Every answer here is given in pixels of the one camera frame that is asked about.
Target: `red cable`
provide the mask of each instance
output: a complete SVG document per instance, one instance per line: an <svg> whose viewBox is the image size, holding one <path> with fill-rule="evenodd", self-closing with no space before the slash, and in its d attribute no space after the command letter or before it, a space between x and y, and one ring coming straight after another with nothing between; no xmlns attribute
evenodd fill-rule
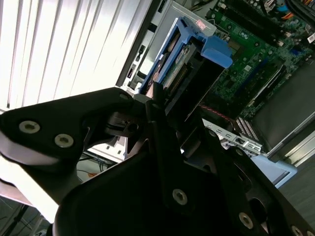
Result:
<svg viewBox="0 0 315 236"><path fill-rule="evenodd" d="M223 114L220 113L220 112L217 112L216 110L213 110L213 109L210 108L210 107L207 107L207 106L204 106L204 105L199 105L199 106L200 106L201 108L204 108L204 109L206 109L206 110L208 110L208 111L211 111L211 112L217 114L219 117L222 117L223 119L225 119L225 120L227 120L227 121L232 121L232 119L230 119L229 117L223 115Z"/></svg>

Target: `green circuit board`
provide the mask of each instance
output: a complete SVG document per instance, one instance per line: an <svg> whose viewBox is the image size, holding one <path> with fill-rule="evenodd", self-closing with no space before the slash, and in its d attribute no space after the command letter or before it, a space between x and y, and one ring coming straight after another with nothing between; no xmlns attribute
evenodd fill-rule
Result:
<svg viewBox="0 0 315 236"><path fill-rule="evenodd" d="M264 103L290 79L301 62L308 61L313 53L309 47L300 46L299 38L305 34L306 24L295 17L283 23L284 29L292 29L294 33L282 38L280 46L271 46L219 11L212 12L209 22L217 26L216 35L225 39L232 49L233 65L220 75L211 89L212 93L227 103L232 104L235 98L240 96L242 87L248 80L251 80L252 84L260 83L263 86L277 69L283 69L282 65L284 65L285 71L283 71L280 81L268 92L266 98L255 105L250 102L245 104L241 112L241 116L245 118L252 118ZM296 45L303 49L298 54L292 53L292 48ZM274 71L272 68L266 67L271 63L277 65ZM264 76L253 76L259 67L265 67Z"/></svg>

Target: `metal panel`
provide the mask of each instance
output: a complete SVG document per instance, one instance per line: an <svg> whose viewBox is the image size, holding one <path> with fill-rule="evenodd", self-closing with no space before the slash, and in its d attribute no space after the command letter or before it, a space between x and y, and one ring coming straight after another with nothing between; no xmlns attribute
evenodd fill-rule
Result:
<svg viewBox="0 0 315 236"><path fill-rule="evenodd" d="M165 6L165 13L161 16L161 22L148 46L148 53L140 68L140 71L144 74L149 73L176 18L186 16L193 22L197 22L198 20L202 21L202 23L206 26L202 32L206 36L213 35L217 29L216 26L197 16L195 13L187 10L178 3L168 2L167 4L168 5Z"/></svg>
<svg viewBox="0 0 315 236"><path fill-rule="evenodd" d="M0 109L113 87L150 4L0 1Z"/></svg>
<svg viewBox="0 0 315 236"><path fill-rule="evenodd" d="M315 154L315 131L289 151L285 156L296 167Z"/></svg>

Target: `metal screw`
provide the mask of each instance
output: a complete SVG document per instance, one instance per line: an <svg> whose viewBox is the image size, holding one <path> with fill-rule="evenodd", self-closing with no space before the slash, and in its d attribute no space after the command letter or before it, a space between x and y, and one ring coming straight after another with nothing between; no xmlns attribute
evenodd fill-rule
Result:
<svg viewBox="0 0 315 236"><path fill-rule="evenodd" d="M302 232L296 226L292 225L291 229L296 236L303 236Z"/></svg>
<svg viewBox="0 0 315 236"><path fill-rule="evenodd" d="M40 126L35 121L26 120L26 121L21 122L19 124L19 129L23 133L34 134L34 133L37 133L40 130Z"/></svg>
<svg viewBox="0 0 315 236"><path fill-rule="evenodd" d="M237 154L239 154L240 156L243 156L242 151L241 151L241 150L239 150L239 149L236 149L236 153L237 153Z"/></svg>
<svg viewBox="0 0 315 236"><path fill-rule="evenodd" d="M254 224L252 223L252 219L244 212L239 213L238 217L240 218L240 221L243 223L243 225L248 228L252 229L254 227Z"/></svg>
<svg viewBox="0 0 315 236"><path fill-rule="evenodd" d="M314 234L311 231L307 231L307 236L314 236Z"/></svg>
<svg viewBox="0 0 315 236"><path fill-rule="evenodd" d="M55 144L61 148L69 148L73 145L74 140L70 135L59 134L55 137Z"/></svg>
<svg viewBox="0 0 315 236"><path fill-rule="evenodd" d="M174 189L173 190L173 198L179 205L186 205L187 204L187 196L186 193L183 192L181 189Z"/></svg>
<svg viewBox="0 0 315 236"><path fill-rule="evenodd" d="M128 99L129 99L128 96L125 95L125 94L123 94L123 93L121 93L121 94L119 95L119 97L121 97L122 99L125 99L125 100L128 100Z"/></svg>
<svg viewBox="0 0 315 236"><path fill-rule="evenodd" d="M211 129L209 129L209 134L210 134L211 136L213 136L213 137L216 137L216 136L217 136L217 134L216 134L213 130L211 130Z"/></svg>

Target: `motherboard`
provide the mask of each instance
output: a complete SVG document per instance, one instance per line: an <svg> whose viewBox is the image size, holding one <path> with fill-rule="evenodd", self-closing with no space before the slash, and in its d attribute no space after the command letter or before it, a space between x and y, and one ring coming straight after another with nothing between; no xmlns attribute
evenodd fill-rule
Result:
<svg viewBox="0 0 315 236"><path fill-rule="evenodd" d="M283 8L273 0L220 0L207 13L216 35L231 48L233 65L214 83L205 104L219 99L228 108L218 112L251 119L303 63L313 63L313 31Z"/></svg>

